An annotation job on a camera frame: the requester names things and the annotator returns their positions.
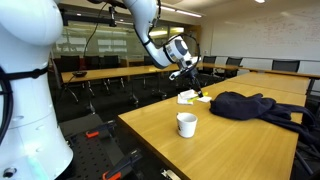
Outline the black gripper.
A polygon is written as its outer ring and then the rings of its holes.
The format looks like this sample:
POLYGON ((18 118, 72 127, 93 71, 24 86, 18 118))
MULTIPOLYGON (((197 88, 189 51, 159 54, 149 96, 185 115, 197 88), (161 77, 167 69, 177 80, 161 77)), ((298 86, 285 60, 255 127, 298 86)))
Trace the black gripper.
POLYGON ((173 72, 170 76, 170 80, 175 80, 176 78, 183 76, 191 79, 192 88, 197 93, 199 97, 203 96, 201 85, 195 75, 198 73, 197 68, 195 66, 190 66, 187 68, 179 69, 178 71, 173 72))

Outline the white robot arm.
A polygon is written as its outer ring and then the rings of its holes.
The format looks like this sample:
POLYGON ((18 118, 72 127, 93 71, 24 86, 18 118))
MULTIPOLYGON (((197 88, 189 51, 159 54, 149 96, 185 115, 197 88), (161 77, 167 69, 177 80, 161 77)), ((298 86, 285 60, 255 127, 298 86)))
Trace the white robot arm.
POLYGON ((0 169, 12 180, 55 180, 73 160, 47 75, 63 30, 60 1, 0 0, 0 169))

